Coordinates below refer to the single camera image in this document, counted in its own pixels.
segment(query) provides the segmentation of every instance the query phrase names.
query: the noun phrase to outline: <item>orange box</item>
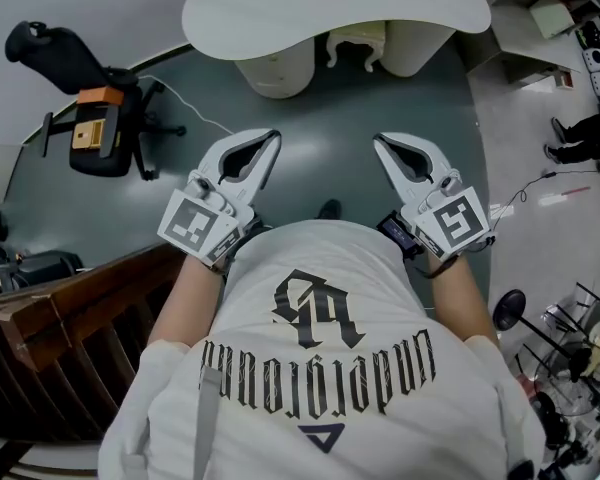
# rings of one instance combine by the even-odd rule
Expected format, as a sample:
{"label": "orange box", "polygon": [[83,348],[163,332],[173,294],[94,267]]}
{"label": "orange box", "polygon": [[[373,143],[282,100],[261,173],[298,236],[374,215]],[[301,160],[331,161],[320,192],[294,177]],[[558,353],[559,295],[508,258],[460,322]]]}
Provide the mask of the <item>orange box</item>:
{"label": "orange box", "polygon": [[124,93],[113,87],[86,89],[78,93],[78,105],[83,103],[111,103],[120,106],[123,100]]}

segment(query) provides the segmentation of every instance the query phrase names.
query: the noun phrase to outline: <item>table leg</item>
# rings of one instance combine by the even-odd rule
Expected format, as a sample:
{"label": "table leg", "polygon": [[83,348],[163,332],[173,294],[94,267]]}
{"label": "table leg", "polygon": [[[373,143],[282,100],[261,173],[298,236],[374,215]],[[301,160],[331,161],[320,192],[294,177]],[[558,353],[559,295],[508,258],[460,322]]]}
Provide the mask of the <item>table leg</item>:
{"label": "table leg", "polygon": [[384,44],[382,44],[382,43],[368,43],[368,44],[369,44],[369,46],[371,46],[373,51],[371,52],[371,55],[369,55],[367,57],[367,59],[364,61],[364,69],[367,70],[367,73],[373,73],[372,64],[375,61],[377,61],[378,59],[382,58],[382,55],[384,54]]}
{"label": "table leg", "polygon": [[336,51],[338,43],[340,43],[340,39],[333,34],[329,34],[329,38],[327,39],[327,53],[329,54],[329,62],[327,62],[328,68],[332,68],[336,65],[336,62],[338,62],[338,52]]}

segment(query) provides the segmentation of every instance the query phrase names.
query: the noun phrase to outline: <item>triangle logo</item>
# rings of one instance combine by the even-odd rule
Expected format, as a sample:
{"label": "triangle logo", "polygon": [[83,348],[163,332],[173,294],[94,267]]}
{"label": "triangle logo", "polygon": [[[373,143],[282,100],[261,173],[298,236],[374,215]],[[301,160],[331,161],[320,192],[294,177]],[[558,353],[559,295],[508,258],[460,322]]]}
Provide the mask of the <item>triangle logo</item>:
{"label": "triangle logo", "polygon": [[344,430],[344,423],[331,425],[298,425],[309,440],[322,450],[329,453]]}

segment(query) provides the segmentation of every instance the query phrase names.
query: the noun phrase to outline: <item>tiled floor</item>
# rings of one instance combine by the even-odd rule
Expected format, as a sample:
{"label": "tiled floor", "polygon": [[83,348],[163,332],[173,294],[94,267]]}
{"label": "tiled floor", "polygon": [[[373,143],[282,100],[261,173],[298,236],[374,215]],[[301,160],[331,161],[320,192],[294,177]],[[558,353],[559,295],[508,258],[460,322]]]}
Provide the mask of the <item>tiled floor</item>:
{"label": "tiled floor", "polygon": [[[545,142],[555,142],[552,116],[568,126],[598,112],[584,65],[581,73],[574,73],[573,91],[557,89],[552,78],[514,89],[500,69],[485,68],[472,73],[469,83],[487,159],[491,205],[506,204],[518,189],[547,170],[595,168],[593,161],[557,166],[542,152]],[[582,187],[590,188],[560,196]],[[519,288],[527,296],[525,315],[542,325],[540,315],[568,296],[576,281],[600,295],[600,175],[558,175],[530,186],[527,194],[526,203],[516,199],[498,224],[491,253],[489,307],[510,289]],[[522,325],[502,335],[509,361],[528,335]],[[523,352],[521,359],[529,365],[527,373],[532,373],[530,355]]]}

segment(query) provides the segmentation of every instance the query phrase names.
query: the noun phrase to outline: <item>person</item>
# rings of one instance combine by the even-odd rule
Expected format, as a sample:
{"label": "person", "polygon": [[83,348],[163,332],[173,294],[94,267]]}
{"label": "person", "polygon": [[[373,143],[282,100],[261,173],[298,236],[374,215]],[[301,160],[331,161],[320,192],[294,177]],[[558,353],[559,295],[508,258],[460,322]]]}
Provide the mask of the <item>person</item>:
{"label": "person", "polygon": [[464,257],[432,281],[435,321],[398,245],[340,213],[242,246],[217,313],[222,276],[186,258],[100,479],[493,480],[515,446],[537,474],[544,432]]}
{"label": "person", "polygon": [[550,160],[557,164],[600,160],[600,114],[583,119],[570,128],[565,128],[553,117],[551,126],[558,141],[565,147],[545,144],[544,153]]}

